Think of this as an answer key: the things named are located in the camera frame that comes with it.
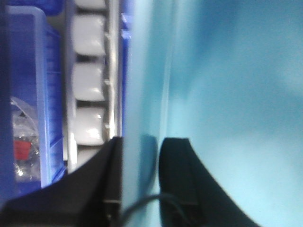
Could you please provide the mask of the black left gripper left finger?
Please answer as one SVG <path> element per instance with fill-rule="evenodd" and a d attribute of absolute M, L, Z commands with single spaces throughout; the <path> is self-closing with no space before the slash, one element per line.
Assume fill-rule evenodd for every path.
<path fill-rule="evenodd" d="M 114 137 L 58 182 L 9 200 L 2 227 L 113 227 L 121 204 L 122 141 Z"/>

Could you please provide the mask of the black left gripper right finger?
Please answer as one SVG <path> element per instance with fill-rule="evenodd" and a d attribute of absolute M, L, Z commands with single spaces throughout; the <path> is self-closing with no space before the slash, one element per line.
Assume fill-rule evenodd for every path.
<path fill-rule="evenodd" d="M 189 139 L 165 138 L 159 156 L 161 193 L 172 195 L 186 222 L 168 202 L 160 202 L 164 227 L 256 227 L 198 158 Z"/>

